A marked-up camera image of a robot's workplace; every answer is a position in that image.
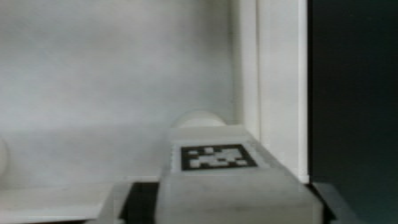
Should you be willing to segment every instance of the white wall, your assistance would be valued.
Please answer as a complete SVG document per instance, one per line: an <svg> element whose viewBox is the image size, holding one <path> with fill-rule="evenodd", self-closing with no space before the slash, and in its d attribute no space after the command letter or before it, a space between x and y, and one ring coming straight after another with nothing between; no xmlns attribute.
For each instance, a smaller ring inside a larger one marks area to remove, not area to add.
<svg viewBox="0 0 398 224"><path fill-rule="evenodd" d="M158 175L194 110L235 122L228 0L0 0L6 187Z"/></svg>

